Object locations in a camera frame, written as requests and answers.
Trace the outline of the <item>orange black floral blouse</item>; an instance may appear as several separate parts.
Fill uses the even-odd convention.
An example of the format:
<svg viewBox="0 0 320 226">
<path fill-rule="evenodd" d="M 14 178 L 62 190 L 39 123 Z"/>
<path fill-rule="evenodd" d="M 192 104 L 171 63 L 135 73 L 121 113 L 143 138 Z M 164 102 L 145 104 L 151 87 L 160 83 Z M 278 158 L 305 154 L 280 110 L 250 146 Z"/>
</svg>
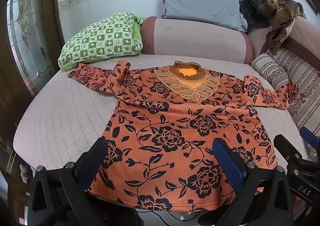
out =
<svg viewBox="0 0 320 226">
<path fill-rule="evenodd" d="M 93 195 L 157 211 L 215 210 L 232 202 L 231 187 L 213 155 L 223 139 L 245 162 L 273 169 L 277 158 L 257 107 L 286 110 L 299 87 L 277 90 L 196 63 L 105 70 L 79 64 L 69 77 L 112 94 L 116 108 L 102 138 L 107 153 L 89 186 Z"/>
</svg>

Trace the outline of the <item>beige striped floral cushion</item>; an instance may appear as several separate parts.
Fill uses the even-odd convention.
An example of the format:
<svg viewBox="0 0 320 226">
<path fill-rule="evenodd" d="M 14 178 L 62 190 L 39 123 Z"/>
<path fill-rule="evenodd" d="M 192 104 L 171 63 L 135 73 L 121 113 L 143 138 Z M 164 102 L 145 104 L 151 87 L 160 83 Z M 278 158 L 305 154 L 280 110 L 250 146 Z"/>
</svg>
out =
<svg viewBox="0 0 320 226">
<path fill-rule="evenodd" d="M 292 137 L 297 149 L 308 157 L 316 157 L 315 148 L 298 136 L 298 130 L 305 127 L 319 137 L 319 70 L 286 49 L 279 49 L 276 54 L 262 53 L 251 66 L 274 89 L 288 81 L 299 87 L 288 110 L 259 108 L 258 113 L 263 115 L 262 122 L 272 139 L 277 134 Z"/>
</svg>

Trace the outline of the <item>pink headboard cushion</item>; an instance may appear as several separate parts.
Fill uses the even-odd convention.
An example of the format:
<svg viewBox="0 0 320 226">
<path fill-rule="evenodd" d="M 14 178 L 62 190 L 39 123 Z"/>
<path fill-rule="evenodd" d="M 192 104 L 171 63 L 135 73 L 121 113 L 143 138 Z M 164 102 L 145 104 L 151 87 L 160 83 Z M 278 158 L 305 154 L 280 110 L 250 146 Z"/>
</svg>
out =
<svg viewBox="0 0 320 226">
<path fill-rule="evenodd" d="M 247 34 L 253 45 L 253 58 L 256 58 L 261 52 L 266 52 L 266 34 L 270 30 L 271 26 L 268 28 L 256 28 Z M 284 41 L 281 47 L 294 53 L 315 69 L 319 70 L 319 26 L 313 24 L 311 21 L 303 17 L 297 17 L 290 36 Z"/>
</svg>

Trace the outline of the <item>black fuzzy garment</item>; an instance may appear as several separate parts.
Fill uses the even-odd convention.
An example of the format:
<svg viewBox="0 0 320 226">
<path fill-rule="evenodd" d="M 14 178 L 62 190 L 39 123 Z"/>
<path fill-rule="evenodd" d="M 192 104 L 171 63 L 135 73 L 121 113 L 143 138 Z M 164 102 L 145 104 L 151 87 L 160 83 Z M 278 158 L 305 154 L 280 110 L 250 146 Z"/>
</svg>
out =
<svg viewBox="0 0 320 226">
<path fill-rule="evenodd" d="M 274 9 L 266 0 L 240 0 L 240 12 L 243 14 L 248 30 L 254 28 L 267 28 L 273 17 Z"/>
</svg>

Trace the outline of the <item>pink cylindrical bolster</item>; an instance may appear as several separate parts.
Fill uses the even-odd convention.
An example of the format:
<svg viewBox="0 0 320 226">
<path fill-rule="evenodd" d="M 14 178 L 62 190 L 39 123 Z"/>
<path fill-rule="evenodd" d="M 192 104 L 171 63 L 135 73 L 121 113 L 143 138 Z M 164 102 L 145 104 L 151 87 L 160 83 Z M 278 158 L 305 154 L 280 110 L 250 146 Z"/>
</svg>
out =
<svg viewBox="0 0 320 226">
<path fill-rule="evenodd" d="M 180 19 L 148 17 L 140 28 L 142 54 L 206 58 L 250 64 L 254 48 L 242 31 Z"/>
</svg>

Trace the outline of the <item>green white checkered pillow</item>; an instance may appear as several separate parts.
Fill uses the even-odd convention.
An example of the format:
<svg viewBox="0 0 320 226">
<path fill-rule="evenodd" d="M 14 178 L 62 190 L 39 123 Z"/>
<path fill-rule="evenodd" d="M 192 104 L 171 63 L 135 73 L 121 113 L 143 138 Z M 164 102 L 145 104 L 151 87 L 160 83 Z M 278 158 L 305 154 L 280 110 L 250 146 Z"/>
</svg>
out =
<svg viewBox="0 0 320 226">
<path fill-rule="evenodd" d="M 60 69 L 67 71 L 79 63 L 138 54 L 143 48 L 143 22 L 131 12 L 122 12 L 91 24 L 62 47 L 57 61 Z"/>
</svg>

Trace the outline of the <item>wooden stained glass door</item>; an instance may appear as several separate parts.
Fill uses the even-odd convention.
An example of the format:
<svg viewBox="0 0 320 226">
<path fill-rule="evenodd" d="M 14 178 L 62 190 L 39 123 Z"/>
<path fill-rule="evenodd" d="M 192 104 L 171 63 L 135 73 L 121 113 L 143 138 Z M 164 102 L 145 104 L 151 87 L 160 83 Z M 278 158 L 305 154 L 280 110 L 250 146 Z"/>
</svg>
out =
<svg viewBox="0 0 320 226">
<path fill-rule="evenodd" d="M 59 71 L 64 44 L 57 0 L 1 0 L 1 168 L 45 163 L 35 127 L 40 91 Z"/>
</svg>

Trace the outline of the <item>grey pillow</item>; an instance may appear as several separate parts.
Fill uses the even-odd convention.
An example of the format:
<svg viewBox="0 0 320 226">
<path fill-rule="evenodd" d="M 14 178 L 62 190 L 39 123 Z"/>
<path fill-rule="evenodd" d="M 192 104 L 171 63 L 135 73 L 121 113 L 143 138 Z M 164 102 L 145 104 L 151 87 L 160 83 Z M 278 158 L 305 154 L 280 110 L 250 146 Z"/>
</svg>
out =
<svg viewBox="0 0 320 226">
<path fill-rule="evenodd" d="M 242 32 L 248 28 L 239 0 L 163 0 L 163 4 L 165 19 L 211 23 Z"/>
</svg>

